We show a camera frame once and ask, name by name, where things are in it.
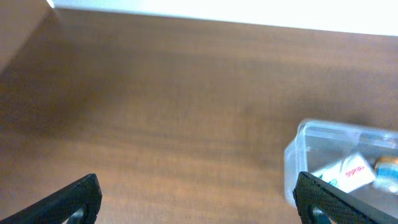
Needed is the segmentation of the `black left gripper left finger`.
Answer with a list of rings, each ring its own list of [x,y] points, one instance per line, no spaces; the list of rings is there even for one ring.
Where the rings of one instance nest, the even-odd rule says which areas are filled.
[[[1,223],[94,223],[102,193],[96,174],[88,174]]]

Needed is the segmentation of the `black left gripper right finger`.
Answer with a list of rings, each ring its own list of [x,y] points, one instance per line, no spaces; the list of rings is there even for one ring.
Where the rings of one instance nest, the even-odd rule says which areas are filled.
[[[308,172],[299,173],[293,196],[303,224],[397,223],[397,218],[356,199]]]

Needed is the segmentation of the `white Panadol box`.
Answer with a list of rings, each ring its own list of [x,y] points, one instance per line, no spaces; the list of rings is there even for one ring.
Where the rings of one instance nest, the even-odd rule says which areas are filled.
[[[332,162],[313,171],[312,175],[345,193],[364,187],[376,179],[373,168],[360,153]]]

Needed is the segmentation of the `gold lid balm jar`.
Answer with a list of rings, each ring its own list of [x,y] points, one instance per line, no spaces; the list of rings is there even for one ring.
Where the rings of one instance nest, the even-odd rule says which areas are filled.
[[[375,165],[375,189],[397,195],[397,157],[380,157]]]

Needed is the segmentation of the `clear plastic container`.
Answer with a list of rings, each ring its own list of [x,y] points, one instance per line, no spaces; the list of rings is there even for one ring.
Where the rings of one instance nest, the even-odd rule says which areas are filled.
[[[312,174],[354,153],[362,154],[374,171],[380,157],[397,157],[397,133],[331,121],[303,121],[284,152],[286,201],[295,206],[293,191],[301,171]],[[397,216],[397,195],[375,189],[373,182],[347,194]]]

